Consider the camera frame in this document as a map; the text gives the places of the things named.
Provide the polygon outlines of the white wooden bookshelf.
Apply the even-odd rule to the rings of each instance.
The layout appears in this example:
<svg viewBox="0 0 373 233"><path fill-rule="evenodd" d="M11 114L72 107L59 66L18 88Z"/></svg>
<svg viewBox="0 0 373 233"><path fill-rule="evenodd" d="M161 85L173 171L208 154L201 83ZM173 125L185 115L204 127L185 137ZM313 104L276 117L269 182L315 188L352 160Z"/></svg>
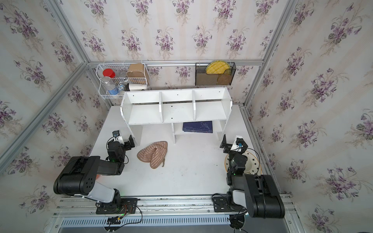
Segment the white wooden bookshelf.
<svg viewBox="0 0 373 233"><path fill-rule="evenodd" d="M211 121L222 140L233 101L226 87L126 92L121 116L135 144L141 143L143 126L169 124L173 137L183 134L185 122Z"/></svg>

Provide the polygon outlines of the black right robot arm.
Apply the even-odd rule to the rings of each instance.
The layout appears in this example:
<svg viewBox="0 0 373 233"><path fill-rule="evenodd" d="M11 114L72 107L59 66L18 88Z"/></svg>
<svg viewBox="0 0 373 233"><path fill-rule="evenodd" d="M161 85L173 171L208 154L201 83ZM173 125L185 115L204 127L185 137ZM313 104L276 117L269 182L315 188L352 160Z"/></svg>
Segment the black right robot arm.
<svg viewBox="0 0 373 233"><path fill-rule="evenodd" d="M284 218L285 206L271 175L263 175L259 154L241 136L232 144L223 136L220 148L225 159L228 210L243 211L250 217Z"/></svg>

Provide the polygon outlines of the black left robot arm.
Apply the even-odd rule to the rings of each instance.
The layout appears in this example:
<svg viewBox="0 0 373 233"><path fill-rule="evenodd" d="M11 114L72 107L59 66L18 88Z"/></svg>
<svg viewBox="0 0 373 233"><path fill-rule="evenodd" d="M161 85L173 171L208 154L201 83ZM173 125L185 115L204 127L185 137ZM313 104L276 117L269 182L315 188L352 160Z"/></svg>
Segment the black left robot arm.
<svg viewBox="0 0 373 233"><path fill-rule="evenodd" d="M102 160L100 156L74 156L59 176L56 178L53 191L58 195L81 196L98 203L119 204L120 193L98 181L97 175L119 176L129 162L126 151L135 147L134 139L120 143L118 136L111 137L106 144L108 157Z"/></svg>

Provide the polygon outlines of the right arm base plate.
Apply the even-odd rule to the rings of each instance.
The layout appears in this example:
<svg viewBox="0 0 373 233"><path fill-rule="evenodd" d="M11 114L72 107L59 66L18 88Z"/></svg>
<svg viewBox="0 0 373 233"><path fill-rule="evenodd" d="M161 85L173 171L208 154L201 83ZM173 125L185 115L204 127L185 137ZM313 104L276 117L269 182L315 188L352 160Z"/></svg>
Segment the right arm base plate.
<svg viewBox="0 0 373 233"><path fill-rule="evenodd" d="M213 209L215 213L222 213L222 212L246 213L247 212L245 207L229 202L226 195L214 194L211 196L211 200L213 203Z"/></svg>

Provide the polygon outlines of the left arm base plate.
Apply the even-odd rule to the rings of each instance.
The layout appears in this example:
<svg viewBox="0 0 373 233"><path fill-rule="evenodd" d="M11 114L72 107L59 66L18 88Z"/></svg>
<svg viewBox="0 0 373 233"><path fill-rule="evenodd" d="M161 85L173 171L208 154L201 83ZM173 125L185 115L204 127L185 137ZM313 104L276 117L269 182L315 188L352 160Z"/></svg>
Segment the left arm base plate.
<svg viewBox="0 0 373 233"><path fill-rule="evenodd" d="M126 215L134 214L136 211L136 205L138 203L137 198L123 198L119 203L97 203L96 214L97 215Z"/></svg>

